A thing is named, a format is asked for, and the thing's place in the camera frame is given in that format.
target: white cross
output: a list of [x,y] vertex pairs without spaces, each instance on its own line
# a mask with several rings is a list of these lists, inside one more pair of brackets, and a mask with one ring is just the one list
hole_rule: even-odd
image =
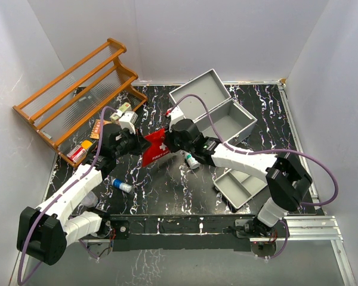
[[159,146],[159,149],[162,149],[163,151],[165,151],[166,148],[167,148],[167,146],[164,143],[162,143],[162,145]]

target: red label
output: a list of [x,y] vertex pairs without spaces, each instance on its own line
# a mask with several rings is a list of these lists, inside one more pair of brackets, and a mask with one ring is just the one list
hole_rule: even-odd
[[148,164],[169,153],[168,147],[163,143],[165,140],[164,128],[148,134],[145,139],[151,142],[151,146],[143,153],[142,167],[146,167]]

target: yellow cap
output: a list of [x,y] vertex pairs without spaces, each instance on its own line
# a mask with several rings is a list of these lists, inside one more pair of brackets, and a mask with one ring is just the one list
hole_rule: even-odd
[[81,143],[81,147],[85,150],[89,149],[90,146],[92,146],[92,145],[93,145],[93,143],[90,142],[89,140],[85,140]]

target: box lid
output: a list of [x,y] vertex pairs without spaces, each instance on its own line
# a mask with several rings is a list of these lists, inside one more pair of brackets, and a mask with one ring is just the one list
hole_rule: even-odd
[[[204,100],[209,111],[223,103],[225,100],[231,98],[231,95],[214,69],[190,80],[181,87],[171,91],[169,94],[173,103],[176,103],[180,98],[187,94],[196,94]],[[183,100],[179,103],[179,107],[184,113],[184,116],[192,120],[196,120],[205,114],[203,105],[199,100],[193,97]]]

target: wooden rack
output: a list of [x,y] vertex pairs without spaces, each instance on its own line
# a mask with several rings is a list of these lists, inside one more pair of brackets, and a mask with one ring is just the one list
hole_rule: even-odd
[[119,61],[118,57],[124,52],[125,45],[109,38],[38,92],[13,107],[73,167],[78,167],[81,161],[74,163],[59,147],[82,125],[122,91],[137,98],[134,111],[147,101],[144,94],[131,86],[138,78],[137,74]]

